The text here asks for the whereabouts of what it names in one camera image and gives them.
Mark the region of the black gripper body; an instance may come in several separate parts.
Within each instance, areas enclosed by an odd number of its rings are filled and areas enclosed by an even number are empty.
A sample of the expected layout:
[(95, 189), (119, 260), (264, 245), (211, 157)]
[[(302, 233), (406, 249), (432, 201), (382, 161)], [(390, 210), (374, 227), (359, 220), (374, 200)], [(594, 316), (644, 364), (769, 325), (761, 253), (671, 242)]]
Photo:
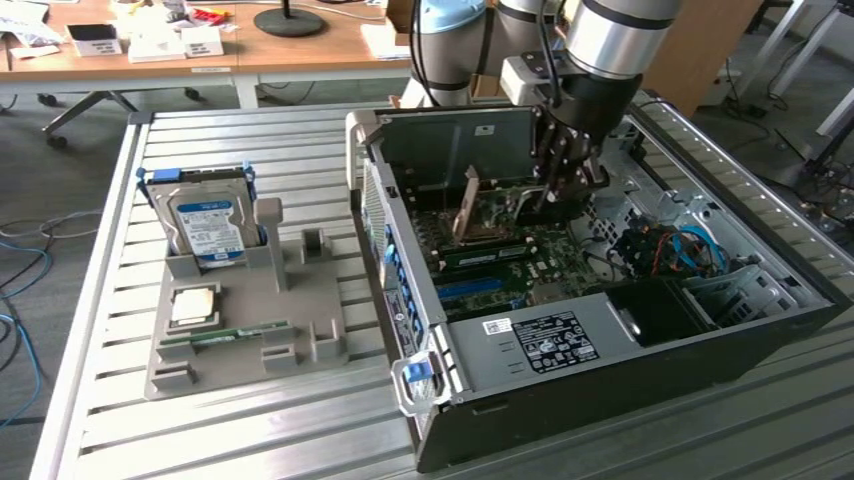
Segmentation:
[(547, 138), (548, 125), (558, 130), (571, 129), (600, 146), (608, 133), (616, 128), (634, 95), (642, 85), (643, 75), (628, 79), (608, 79), (594, 74), (572, 74), (559, 78), (560, 105), (551, 102), (551, 86), (546, 82), (536, 87), (542, 101), (542, 116), (536, 120), (535, 141)]

